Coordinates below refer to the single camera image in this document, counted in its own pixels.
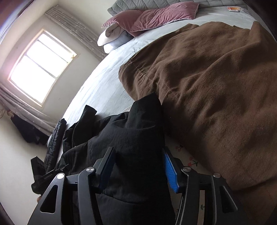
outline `window pane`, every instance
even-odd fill
[[[45,44],[48,48],[50,48],[53,52],[55,52],[57,55],[62,57],[65,61],[70,62],[71,58],[74,54],[71,52],[67,51],[64,47],[59,45],[57,42],[55,42],[53,39],[48,37],[45,34],[42,34],[39,37],[39,40]]]
[[[58,77],[67,66],[66,61],[38,41],[30,47],[27,55],[55,77]]]
[[[15,67],[11,80],[24,92],[42,103],[55,79],[27,56]]]

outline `blanket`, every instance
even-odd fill
[[[258,23],[188,24],[136,53],[119,70],[138,100],[156,92],[166,132],[219,172],[251,224],[277,204],[277,43]]]

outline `window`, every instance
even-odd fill
[[[60,74],[76,56],[65,44],[42,30],[21,54],[8,80],[42,105]]]

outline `gray quilted headboard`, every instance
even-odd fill
[[[142,11],[148,9],[159,9],[172,5],[177,2],[187,2],[192,0],[116,0],[108,12],[114,16],[117,13],[128,9],[139,9]],[[246,8],[246,4],[242,0],[193,0],[199,3],[199,8],[215,7],[215,6],[239,6]]]

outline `silver bolt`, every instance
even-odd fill
[[[221,175],[220,175],[220,173],[214,173],[214,177],[215,177],[215,178],[220,178]]]
[[[58,175],[57,175],[57,178],[58,179],[62,179],[62,178],[64,178],[65,177],[65,175],[63,174],[63,173],[59,173]]]
[[[190,172],[191,171],[191,168],[190,167],[184,167],[182,169],[183,172]]]
[[[88,168],[86,169],[86,171],[87,171],[88,173],[91,173],[91,172],[93,172],[94,170],[95,170],[94,167],[88,167]]]

